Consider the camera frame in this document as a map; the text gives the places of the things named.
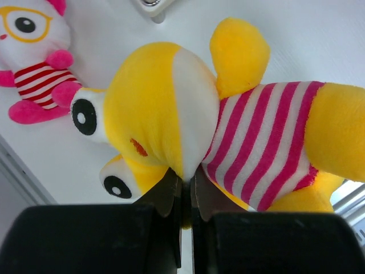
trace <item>yellow plush frog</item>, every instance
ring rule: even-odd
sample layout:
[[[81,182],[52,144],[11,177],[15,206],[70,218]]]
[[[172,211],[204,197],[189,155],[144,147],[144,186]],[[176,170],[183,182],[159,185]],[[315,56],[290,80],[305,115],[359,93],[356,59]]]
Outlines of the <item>yellow plush frog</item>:
[[[157,42],[133,52],[107,90],[82,88],[77,129],[120,156],[106,190],[138,198],[171,168],[207,177],[241,207],[331,212],[343,178],[365,181],[365,89],[317,81],[260,84],[270,49],[258,29],[223,20],[210,41],[217,77],[194,53]]]

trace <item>red and white striped shirt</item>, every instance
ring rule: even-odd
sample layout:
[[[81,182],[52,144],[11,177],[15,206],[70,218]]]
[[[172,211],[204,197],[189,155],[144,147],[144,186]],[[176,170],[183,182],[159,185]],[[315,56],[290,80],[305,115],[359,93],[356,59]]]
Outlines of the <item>red and white striped shirt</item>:
[[[304,149],[312,101],[324,83],[261,84],[221,101],[218,127],[202,166],[210,180],[262,211],[313,183]]]
[[[56,70],[46,62],[21,69],[14,74],[15,86],[24,100],[30,100],[45,110],[55,108],[51,92],[65,81],[79,83],[68,70]]]

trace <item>yellow glasses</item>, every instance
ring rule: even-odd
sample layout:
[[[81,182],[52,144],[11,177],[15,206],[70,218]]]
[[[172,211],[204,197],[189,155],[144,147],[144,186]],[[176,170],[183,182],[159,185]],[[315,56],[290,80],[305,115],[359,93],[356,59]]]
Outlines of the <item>yellow glasses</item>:
[[[38,10],[22,7],[0,7],[7,34],[24,43],[35,43],[43,40],[49,30],[52,18]]]

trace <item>stuffed toy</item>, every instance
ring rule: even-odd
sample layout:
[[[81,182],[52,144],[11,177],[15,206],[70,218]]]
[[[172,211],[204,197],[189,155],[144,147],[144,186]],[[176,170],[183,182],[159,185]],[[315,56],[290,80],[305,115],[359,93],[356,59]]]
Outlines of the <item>stuffed toy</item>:
[[[317,81],[260,84],[270,49],[259,30],[223,20],[210,41],[215,77],[169,42],[133,52],[106,90],[80,89],[76,128],[120,155],[100,177],[138,198],[171,168],[201,165],[234,202],[257,211],[333,212],[344,178],[365,182],[365,89]]]
[[[16,87],[21,101],[9,109],[20,124],[52,120],[70,112],[79,81],[73,64],[66,0],[3,0],[0,4],[0,86]]]

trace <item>pink arm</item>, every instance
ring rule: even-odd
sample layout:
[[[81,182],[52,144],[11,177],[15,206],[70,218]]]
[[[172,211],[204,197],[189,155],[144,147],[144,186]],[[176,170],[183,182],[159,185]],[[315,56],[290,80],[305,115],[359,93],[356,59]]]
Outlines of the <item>pink arm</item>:
[[[57,50],[47,57],[46,62],[56,70],[64,70],[72,66],[74,57],[67,50]]]
[[[0,86],[15,87],[14,74],[10,70],[0,71]]]

